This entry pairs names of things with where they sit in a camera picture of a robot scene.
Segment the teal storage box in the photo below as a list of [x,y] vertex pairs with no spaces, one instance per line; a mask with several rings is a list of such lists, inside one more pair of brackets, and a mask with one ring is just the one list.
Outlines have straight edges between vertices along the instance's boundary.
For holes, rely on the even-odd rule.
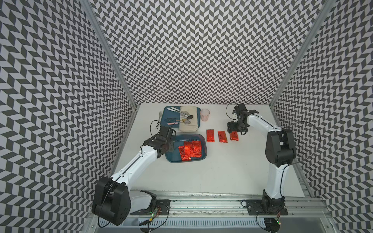
[[172,140],[165,154],[170,163],[201,161],[207,157],[206,140],[200,134],[176,135]]

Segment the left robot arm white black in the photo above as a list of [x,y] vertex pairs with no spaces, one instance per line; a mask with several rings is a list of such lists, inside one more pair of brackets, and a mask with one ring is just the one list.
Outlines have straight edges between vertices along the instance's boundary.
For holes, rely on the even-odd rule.
[[162,126],[157,134],[144,141],[139,153],[124,168],[99,179],[95,185],[92,213],[117,226],[132,213],[150,214],[150,220],[153,220],[161,211],[156,204],[156,195],[131,189],[146,168],[170,150],[175,135],[173,128]]

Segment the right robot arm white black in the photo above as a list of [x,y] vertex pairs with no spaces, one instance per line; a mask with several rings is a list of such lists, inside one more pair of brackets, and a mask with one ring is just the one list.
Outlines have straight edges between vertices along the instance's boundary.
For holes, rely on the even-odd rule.
[[261,132],[266,139],[265,155],[270,164],[268,181],[262,198],[246,200],[244,208],[251,216],[287,215],[283,183],[289,167],[296,158],[293,131],[273,125],[258,111],[248,110],[243,103],[234,107],[233,114],[236,117],[227,123],[228,132],[244,135],[249,132],[249,127]]

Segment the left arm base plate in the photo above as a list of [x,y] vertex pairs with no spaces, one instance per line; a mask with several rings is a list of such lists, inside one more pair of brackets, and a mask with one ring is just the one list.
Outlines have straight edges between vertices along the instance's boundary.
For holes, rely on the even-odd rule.
[[138,210],[132,212],[130,215],[132,216],[150,216],[151,213],[155,210],[156,207],[160,207],[160,215],[167,216],[169,214],[169,207],[170,207],[171,200],[163,199],[163,200],[156,200],[150,204],[150,207],[147,209]]

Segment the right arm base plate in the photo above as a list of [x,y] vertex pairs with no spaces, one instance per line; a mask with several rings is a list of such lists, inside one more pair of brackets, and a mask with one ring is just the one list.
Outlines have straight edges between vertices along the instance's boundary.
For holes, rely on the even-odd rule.
[[250,216],[267,215],[267,216],[287,216],[288,211],[284,199],[275,199],[269,201],[263,200],[245,200],[245,207]]

